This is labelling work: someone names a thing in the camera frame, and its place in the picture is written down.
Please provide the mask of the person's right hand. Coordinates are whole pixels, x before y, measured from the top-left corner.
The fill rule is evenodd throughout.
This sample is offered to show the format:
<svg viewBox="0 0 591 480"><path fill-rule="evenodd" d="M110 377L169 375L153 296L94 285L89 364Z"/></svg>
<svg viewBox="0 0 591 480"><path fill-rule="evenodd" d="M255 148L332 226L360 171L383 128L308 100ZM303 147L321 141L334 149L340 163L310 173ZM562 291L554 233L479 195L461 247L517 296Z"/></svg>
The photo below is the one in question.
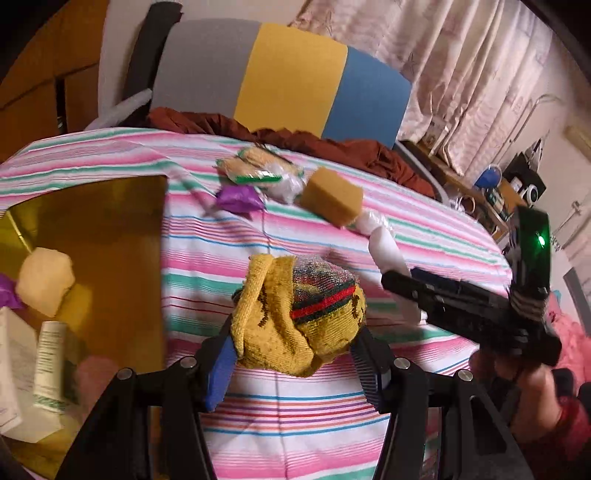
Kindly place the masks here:
<svg viewBox="0 0 591 480"><path fill-rule="evenodd" d="M481 348L470 357L470 369L481 382L493 377L515 381L521 396L511 431L520 444L540 440L558 425L562 407L548 366Z"/></svg>

